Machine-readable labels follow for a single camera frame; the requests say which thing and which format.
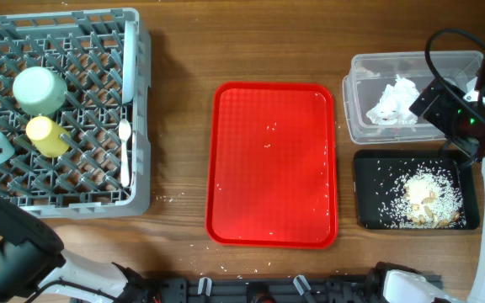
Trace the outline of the white paper napkin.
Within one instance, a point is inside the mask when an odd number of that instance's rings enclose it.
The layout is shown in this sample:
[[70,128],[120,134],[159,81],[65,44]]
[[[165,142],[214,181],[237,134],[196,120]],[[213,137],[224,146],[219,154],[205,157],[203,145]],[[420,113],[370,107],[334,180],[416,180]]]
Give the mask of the white paper napkin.
[[387,84],[379,102],[366,113],[374,125],[415,125],[418,117],[409,108],[420,92],[411,80],[396,75],[395,84]]

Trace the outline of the green bowl with rice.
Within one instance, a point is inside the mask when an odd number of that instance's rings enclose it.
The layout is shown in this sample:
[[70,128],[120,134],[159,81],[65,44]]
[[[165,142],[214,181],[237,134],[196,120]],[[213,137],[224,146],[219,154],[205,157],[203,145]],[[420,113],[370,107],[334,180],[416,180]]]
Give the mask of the green bowl with rice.
[[13,96],[29,115],[52,115],[66,101],[65,80],[53,71],[34,66],[24,69],[13,81]]

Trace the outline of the yellow plastic cup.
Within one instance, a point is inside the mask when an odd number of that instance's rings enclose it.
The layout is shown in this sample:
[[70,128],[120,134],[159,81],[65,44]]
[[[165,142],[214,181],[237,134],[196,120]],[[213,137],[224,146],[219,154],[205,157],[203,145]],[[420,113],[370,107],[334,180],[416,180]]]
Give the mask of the yellow plastic cup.
[[26,125],[26,135],[36,149],[45,157],[59,157],[69,149],[61,135],[69,135],[56,122],[45,116],[37,116]]

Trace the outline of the white plastic spoon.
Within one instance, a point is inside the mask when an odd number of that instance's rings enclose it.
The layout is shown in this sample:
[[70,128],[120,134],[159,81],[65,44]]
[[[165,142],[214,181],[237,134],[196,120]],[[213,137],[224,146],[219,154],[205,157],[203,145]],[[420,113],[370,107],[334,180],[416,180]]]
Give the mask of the white plastic spoon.
[[119,124],[119,138],[120,138],[120,149],[121,149],[121,160],[120,160],[120,181],[123,187],[130,185],[130,165],[128,160],[128,140],[131,138],[132,129],[129,121],[127,119],[121,119]]

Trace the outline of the large light blue plate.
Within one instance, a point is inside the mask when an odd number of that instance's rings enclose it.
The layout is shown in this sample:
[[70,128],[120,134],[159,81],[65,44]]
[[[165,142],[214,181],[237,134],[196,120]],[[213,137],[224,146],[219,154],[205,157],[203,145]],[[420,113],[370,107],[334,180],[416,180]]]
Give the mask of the large light blue plate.
[[134,22],[125,22],[124,48],[123,48],[123,83],[122,103],[132,101],[136,89],[136,63],[137,63],[137,27]]

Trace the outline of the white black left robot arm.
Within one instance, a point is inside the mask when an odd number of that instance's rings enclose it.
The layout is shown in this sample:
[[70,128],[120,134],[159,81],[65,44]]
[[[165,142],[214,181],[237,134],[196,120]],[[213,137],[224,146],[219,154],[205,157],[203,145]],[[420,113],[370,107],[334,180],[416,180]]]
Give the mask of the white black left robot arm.
[[64,295],[72,302],[148,302],[145,280],[130,268],[69,252],[43,221],[0,196],[0,302]]

